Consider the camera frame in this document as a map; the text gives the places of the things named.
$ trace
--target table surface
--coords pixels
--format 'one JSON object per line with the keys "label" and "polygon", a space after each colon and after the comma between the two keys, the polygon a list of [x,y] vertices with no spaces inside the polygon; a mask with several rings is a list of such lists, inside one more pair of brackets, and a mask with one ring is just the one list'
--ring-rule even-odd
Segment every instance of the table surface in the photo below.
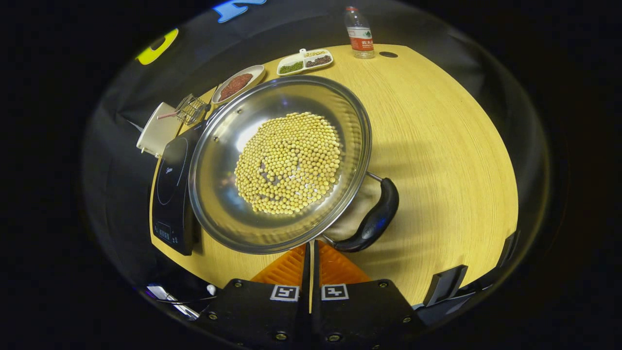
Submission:
{"label": "table surface", "polygon": [[[374,46],[376,57],[368,60],[354,58],[349,45],[326,47],[334,63],[304,74],[335,80],[363,102],[373,135],[368,169],[392,179],[400,194],[397,214],[383,236],[370,248],[345,256],[370,278],[392,280],[415,305],[423,302],[435,273],[468,265],[462,283],[466,285],[495,267],[505,239],[516,230],[518,192],[505,145],[475,99],[412,49]],[[380,51],[398,57],[383,57]],[[263,81],[278,77],[281,58],[264,64]],[[202,99],[209,100],[212,93],[213,89],[205,92]],[[155,179],[154,173],[151,196]],[[378,183],[365,179],[351,205],[325,233],[337,240],[347,238],[379,197]],[[149,212],[153,227],[151,208]],[[232,278],[251,279],[283,254],[236,252],[205,231],[189,257],[157,239],[152,229],[151,242],[216,286]]]}

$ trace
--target white plate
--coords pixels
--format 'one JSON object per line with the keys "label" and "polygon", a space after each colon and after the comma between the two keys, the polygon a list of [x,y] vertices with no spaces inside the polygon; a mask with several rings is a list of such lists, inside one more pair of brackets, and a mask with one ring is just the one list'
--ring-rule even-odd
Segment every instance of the white plate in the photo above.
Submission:
{"label": "white plate", "polygon": [[136,147],[141,150],[141,153],[147,152],[153,154],[156,158],[160,158],[167,143],[177,136],[182,121],[177,119],[176,116],[168,116],[162,119],[157,117],[173,113],[174,111],[174,107],[164,102],[160,103],[155,109],[136,143]]}
{"label": "white plate", "polygon": [[[312,52],[317,52],[317,51],[324,51],[325,54],[317,55],[317,56],[311,56],[311,57],[305,57],[305,55],[307,53],[312,53]],[[324,57],[324,56],[329,56],[330,57],[330,61],[328,63],[316,65],[316,66],[313,66],[313,67],[306,67],[307,61],[310,61],[310,60],[313,61],[313,60],[315,60],[317,58]],[[327,49],[317,49],[317,50],[310,50],[310,51],[307,51],[305,49],[301,49],[298,54],[287,56],[284,59],[282,59],[279,62],[279,65],[276,68],[276,74],[280,75],[281,77],[285,77],[286,75],[298,74],[298,73],[302,73],[302,72],[304,72],[305,70],[308,70],[308,69],[318,69],[318,68],[326,67],[327,65],[330,65],[331,63],[333,63],[334,60],[335,59],[333,58],[333,55]],[[283,74],[279,73],[281,71],[281,67],[283,67],[284,65],[292,65],[292,64],[294,64],[296,62],[301,62],[301,61],[302,61],[302,69],[298,69],[298,70],[295,70],[295,71],[289,72],[289,73],[283,73]]]}
{"label": "white plate", "polygon": [[[220,99],[220,93],[225,89],[227,85],[229,85],[229,83],[233,80],[233,78],[239,75],[242,75],[242,74],[246,74],[246,73],[253,75],[253,77],[248,81],[248,83],[246,83],[246,86],[244,86],[240,91],[225,98],[224,100],[218,101]],[[231,78],[227,79],[222,85],[218,87],[218,89],[216,90],[216,93],[214,93],[214,96],[211,98],[212,106],[222,105],[223,103],[227,103],[231,101],[232,99],[236,98],[239,94],[257,85],[261,81],[261,79],[264,77],[265,74],[266,74],[266,68],[261,64],[248,67],[247,69],[240,70],[238,73],[235,73],[234,75],[231,76]]]}

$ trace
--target black handle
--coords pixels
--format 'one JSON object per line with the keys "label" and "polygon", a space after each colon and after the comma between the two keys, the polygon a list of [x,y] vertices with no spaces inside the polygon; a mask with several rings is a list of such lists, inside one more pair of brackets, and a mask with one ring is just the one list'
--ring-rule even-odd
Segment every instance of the black handle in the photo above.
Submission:
{"label": "black handle", "polygon": [[380,200],[365,215],[356,233],[345,240],[335,242],[333,247],[341,252],[358,252],[372,245],[386,230],[399,207],[399,194],[393,181],[380,181]]}

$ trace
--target plastic water bottle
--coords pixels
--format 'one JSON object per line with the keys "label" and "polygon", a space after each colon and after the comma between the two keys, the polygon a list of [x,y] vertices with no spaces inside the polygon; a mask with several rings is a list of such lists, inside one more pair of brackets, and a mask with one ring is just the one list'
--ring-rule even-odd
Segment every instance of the plastic water bottle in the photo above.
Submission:
{"label": "plastic water bottle", "polygon": [[349,6],[346,7],[345,23],[354,56],[359,59],[374,57],[374,40],[371,38],[367,19],[358,12],[357,8]]}

